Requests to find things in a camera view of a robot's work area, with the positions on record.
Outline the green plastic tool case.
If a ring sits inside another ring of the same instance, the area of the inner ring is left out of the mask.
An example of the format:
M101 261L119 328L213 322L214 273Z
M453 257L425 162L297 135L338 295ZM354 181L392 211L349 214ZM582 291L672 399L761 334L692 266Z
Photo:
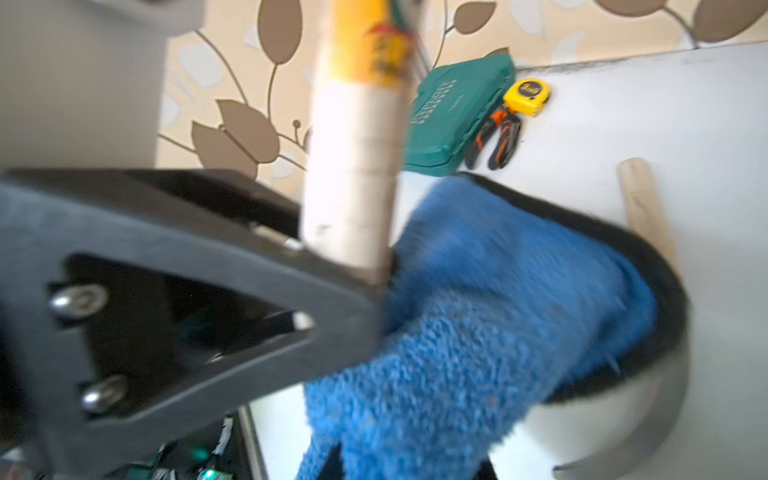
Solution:
M515 65L507 53L430 72L411 105L403 169L431 177L455 172L515 77Z

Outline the sickle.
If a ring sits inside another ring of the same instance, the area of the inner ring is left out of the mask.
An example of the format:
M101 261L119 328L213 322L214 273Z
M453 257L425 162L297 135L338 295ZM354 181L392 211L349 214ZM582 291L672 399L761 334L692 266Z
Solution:
M390 271L419 1L330 1L311 109L300 238L373 285Z
M672 433L688 393L689 300L675 242L667 224L651 166L630 158L617 167L629 225L638 238L626 256L646 276L656 300L653 333L616 361L621 380L650 376L635 425L618 439L581 459L557 465L555 479L620 479L648 463Z

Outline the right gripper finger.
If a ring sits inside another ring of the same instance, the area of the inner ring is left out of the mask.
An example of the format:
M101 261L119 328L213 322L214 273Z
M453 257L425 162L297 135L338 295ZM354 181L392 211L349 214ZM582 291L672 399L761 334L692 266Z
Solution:
M367 360L382 292L229 170L1 174L1 448L96 478L261 396Z

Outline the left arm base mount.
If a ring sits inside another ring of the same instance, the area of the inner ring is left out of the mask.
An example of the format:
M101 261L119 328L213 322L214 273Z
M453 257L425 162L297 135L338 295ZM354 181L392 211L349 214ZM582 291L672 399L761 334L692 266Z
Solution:
M265 479L252 419L240 408L109 475L111 479Z

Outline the yellow tape measure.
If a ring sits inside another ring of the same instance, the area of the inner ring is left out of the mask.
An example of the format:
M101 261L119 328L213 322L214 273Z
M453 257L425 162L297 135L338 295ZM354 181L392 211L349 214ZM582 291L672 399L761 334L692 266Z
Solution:
M512 112L536 117L549 100L550 94L550 87L543 80L524 78L507 90L503 102Z

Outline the blue grey microfiber rag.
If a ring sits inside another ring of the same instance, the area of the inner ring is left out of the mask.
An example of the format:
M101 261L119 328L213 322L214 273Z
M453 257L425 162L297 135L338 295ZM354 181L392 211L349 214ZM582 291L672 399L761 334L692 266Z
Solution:
M310 382L301 479L489 478L491 447L529 410L627 380L656 300L635 234L460 173L395 245L371 361Z

